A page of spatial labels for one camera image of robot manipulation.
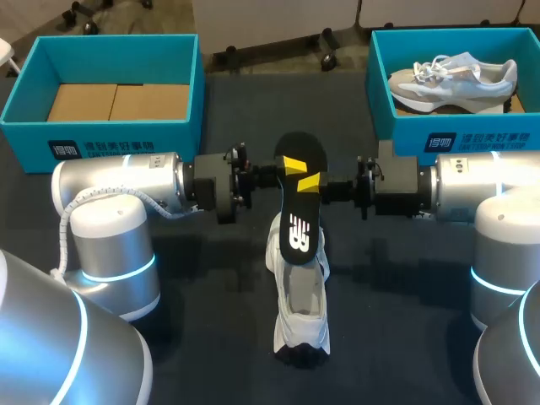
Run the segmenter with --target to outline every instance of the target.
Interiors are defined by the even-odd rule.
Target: shoe insole
[[[301,315],[320,315],[322,276],[319,263],[314,266],[292,266],[289,275],[289,306]]]
[[[319,181],[327,172],[327,154],[309,133],[290,132],[274,151],[282,187],[279,248],[289,264],[312,261],[319,246]]]

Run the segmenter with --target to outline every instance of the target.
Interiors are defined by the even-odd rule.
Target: black tablecloth
[[[357,155],[376,153],[364,80],[208,78],[202,152],[245,141],[251,160],[269,160],[284,132],[301,130],[322,141],[333,173],[352,174]],[[12,85],[1,81],[0,93],[7,97]],[[50,176],[25,175],[3,137],[0,167],[0,246],[42,270],[55,267]],[[322,207],[332,354],[321,367],[298,370],[272,351],[277,292],[264,250],[279,198],[278,190],[257,191],[254,208],[230,225],[217,225],[214,213],[151,219],[162,300],[135,324],[154,358],[150,402],[478,403],[478,333],[468,315],[473,230],[372,213],[363,222],[352,203]],[[73,244],[70,251],[75,267]]]

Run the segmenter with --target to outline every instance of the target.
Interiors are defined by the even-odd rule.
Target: sneaker
[[[406,107],[431,112],[443,105],[457,105],[472,113],[503,113],[505,102],[517,86],[517,64],[479,62],[465,52],[437,56],[432,63],[413,64],[388,79],[391,95]]]
[[[279,314],[273,337],[274,353],[286,363],[312,366],[330,354],[327,321],[327,295],[324,283],[330,275],[320,228],[315,260],[304,266],[285,262],[279,250],[279,222],[276,215],[270,227],[266,265],[278,286]]]

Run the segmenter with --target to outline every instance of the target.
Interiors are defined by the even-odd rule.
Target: new balance logo
[[[310,231],[310,225],[300,218],[290,214],[289,244],[293,249],[300,249],[306,253],[310,249],[310,237],[306,232]]]

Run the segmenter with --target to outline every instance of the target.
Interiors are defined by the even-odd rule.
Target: blue box
[[[517,62],[517,95],[526,113],[396,113],[387,75],[411,68],[414,62],[430,62],[437,55],[466,51],[481,62]],[[540,43],[526,28],[376,31],[371,36],[366,78],[375,133],[379,139],[393,139],[396,154],[418,156],[421,165],[432,165],[441,152],[540,149],[539,67]]]
[[[185,120],[47,122],[60,84],[189,84]],[[204,70],[197,35],[94,35],[38,38],[0,116],[0,126],[26,173],[51,173],[66,158],[199,150]]]

